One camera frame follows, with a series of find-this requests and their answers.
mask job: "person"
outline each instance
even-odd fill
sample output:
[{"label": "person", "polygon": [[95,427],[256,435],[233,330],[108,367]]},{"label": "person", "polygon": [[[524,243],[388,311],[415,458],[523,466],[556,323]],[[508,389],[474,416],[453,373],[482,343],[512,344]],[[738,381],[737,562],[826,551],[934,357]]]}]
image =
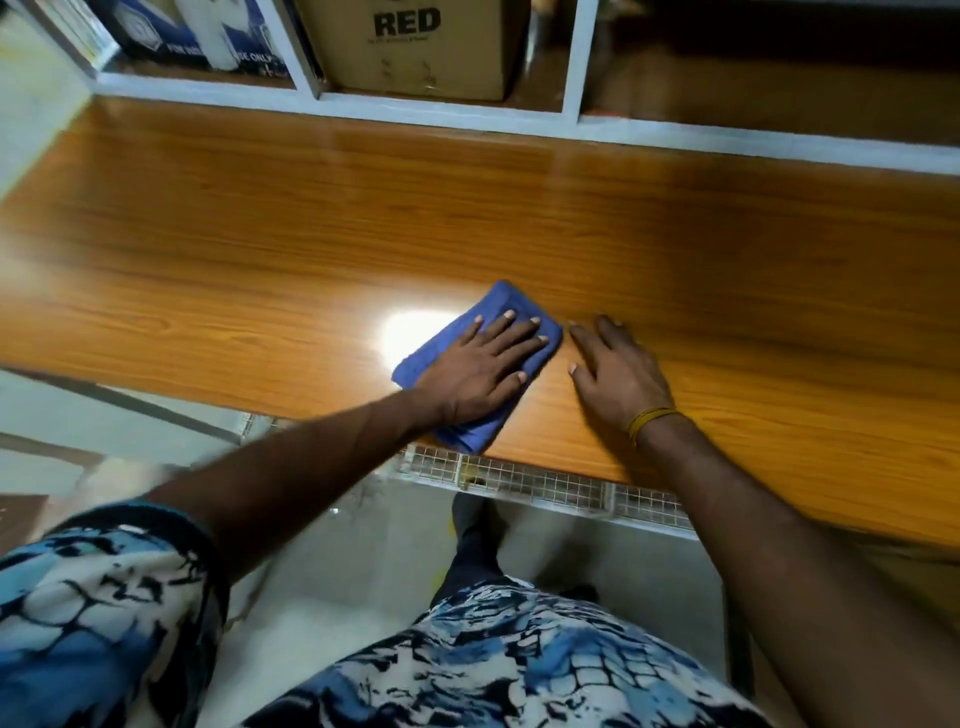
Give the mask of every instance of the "person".
[{"label": "person", "polygon": [[[415,438],[513,397],[519,365],[542,346],[537,321],[513,318],[474,323],[413,389],[254,442],[7,555],[0,725],[193,725],[229,584]],[[595,323],[570,327],[587,361],[570,368],[585,406],[621,431],[638,413],[672,409],[655,358],[606,316]],[[675,490],[810,726],[960,724],[956,635],[687,417],[657,417],[636,445]],[[456,556],[414,625],[243,725],[768,724],[670,644],[505,577],[487,502],[458,498]]]}]

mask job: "blue and white patterned shirt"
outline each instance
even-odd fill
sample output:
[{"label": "blue and white patterned shirt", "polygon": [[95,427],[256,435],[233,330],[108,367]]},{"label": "blue and white patterned shirt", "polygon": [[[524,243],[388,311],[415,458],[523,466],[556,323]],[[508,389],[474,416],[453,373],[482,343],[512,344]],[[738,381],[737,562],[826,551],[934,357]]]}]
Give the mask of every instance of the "blue and white patterned shirt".
[{"label": "blue and white patterned shirt", "polygon": [[[227,613],[220,555],[181,513],[132,501],[0,560],[0,726],[189,728]],[[762,726],[749,701],[593,604],[462,590],[277,698],[245,728]]]}]

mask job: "foot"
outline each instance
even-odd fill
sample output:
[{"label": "foot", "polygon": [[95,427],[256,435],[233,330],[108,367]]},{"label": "foot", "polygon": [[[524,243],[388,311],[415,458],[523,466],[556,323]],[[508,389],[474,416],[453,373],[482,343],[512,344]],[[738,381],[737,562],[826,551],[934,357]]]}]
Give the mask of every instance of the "foot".
[{"label": "foot", "polygon": [[502,523],[496,505],[489,498],[473,493],[458,493],[453,497],[453,530],[457,532],[458,542],[467,531],[476,527],[499,544],[503,535]]}]

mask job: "metal wire rack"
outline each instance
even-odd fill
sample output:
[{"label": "metal wire rack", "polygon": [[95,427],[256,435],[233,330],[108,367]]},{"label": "metal wire rack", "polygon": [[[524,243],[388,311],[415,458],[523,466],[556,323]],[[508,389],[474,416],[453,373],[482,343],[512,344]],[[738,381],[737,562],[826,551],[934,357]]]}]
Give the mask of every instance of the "metal wire rack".
[{"label": "metal wire rack", "polygon": [[623,483],[416,444],[401,454],[396,476],[424,485],[696,538],[676,497]]}]

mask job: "forearm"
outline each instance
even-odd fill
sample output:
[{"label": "forearm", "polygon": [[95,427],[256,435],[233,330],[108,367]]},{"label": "forearm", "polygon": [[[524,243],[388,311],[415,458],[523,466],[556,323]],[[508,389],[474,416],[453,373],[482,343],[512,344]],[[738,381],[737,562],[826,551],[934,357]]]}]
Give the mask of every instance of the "forearm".
[{"label": "forearm", "polygon": [[431,429],[436,417],[419,390],[398,392],[251,443],[160,485],[146,499],[206,526],[235,580]]},{"label": "forearm", "polygon": [[960,716],[953,633],[686,418],[650,423],[640,443],[812,724],[932,726]]}]

